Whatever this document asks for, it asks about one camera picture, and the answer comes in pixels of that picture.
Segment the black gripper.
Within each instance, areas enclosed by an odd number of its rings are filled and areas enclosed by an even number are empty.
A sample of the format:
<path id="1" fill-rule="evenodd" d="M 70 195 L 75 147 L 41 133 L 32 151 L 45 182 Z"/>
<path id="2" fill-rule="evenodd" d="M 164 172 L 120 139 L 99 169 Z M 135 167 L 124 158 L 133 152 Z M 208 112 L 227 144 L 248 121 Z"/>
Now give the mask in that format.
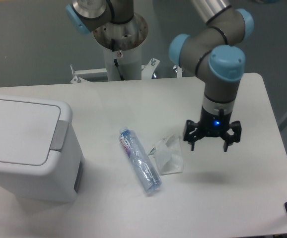
<path id="1" fill-rule="evenodd" d="M 223 150 L 227 152 L 233 143 L 239 143 L 241 138 L 241 122 L 239 120 L 230 122 L 232 113 L 224 114 L 222 117 L 209 113 L 202 107 L 199 122 L 187 120 L 183 140 L 191 145 L 194 151 L 195 142 L 204 137 L 221 137 L 224 140 Z"/>

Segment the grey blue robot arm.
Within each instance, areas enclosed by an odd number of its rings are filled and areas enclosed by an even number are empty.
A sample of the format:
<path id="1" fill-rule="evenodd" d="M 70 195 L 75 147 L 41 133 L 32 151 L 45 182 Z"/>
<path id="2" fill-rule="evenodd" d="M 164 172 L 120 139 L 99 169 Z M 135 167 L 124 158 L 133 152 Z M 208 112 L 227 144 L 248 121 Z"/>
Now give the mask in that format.
<path id="1" fill-rule="evenodd" d="M 184 141 L 194 145 L 205 137 L 224 140 L 224 150 L 241 138 L 241 123 L 231 121 L 245 54 L 237 44 L 254 30 L 252 15 L 234 9 L 227 0 L 192 2 L 206 29 L 195 37 L 176 36 L 168 50 L 171 61 L 205 83 L 200 120 L 186 121 Z M 92 33 L 109 52 L 108 79 L 133 80 L 141 77 L 141 61 L 131 58 L 147 38 L 146 21 L 134 11 L 131 0 L 74 0 L 66 6 L 67 15 L 81 34 Z"/>

